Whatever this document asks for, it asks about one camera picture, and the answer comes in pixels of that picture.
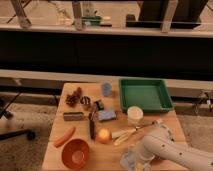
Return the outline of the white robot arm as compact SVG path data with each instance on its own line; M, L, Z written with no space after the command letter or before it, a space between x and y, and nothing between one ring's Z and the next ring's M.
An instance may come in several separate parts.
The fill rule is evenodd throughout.
M213 153L183 146L173 141L165 124L156 124L135 145L136 159L149 164L156 156L175 162L191 171L213 171Z

